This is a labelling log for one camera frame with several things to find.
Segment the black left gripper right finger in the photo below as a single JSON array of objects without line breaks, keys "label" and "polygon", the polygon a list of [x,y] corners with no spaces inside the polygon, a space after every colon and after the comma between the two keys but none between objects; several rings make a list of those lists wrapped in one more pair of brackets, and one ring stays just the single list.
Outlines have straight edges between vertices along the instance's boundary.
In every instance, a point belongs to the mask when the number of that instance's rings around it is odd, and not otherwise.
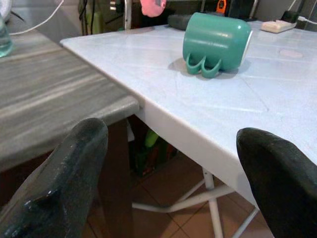
[{"label": "black left gripper right finger", "polygon": [[317,167],[292,142],[247,127],[236,135],[240,163],[276,238],[317,236]]}]

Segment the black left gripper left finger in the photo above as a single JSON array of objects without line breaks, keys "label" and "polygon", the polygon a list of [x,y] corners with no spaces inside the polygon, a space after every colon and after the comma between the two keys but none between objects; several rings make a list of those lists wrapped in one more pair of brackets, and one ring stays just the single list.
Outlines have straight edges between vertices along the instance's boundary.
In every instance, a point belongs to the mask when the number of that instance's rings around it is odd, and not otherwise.
[{"label": "black left gripper left finger", "polygon": [[3,238],[79,238],[107,153],[108,128],[79,122],[23,182],[0,214]]}]

